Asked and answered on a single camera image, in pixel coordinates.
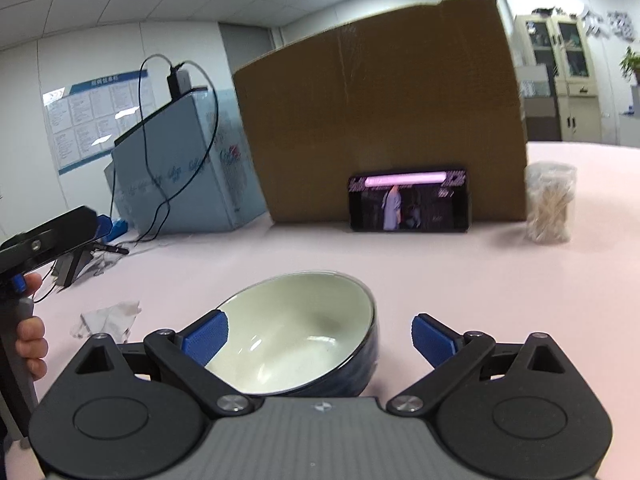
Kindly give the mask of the person's left hand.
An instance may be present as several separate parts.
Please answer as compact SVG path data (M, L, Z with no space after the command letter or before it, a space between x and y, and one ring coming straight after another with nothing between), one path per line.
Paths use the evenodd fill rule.
M18 323L15 350L25 361L32 378L40 380L47 374L47 364L44 359L49 352L49 345L41 318L32 315Z

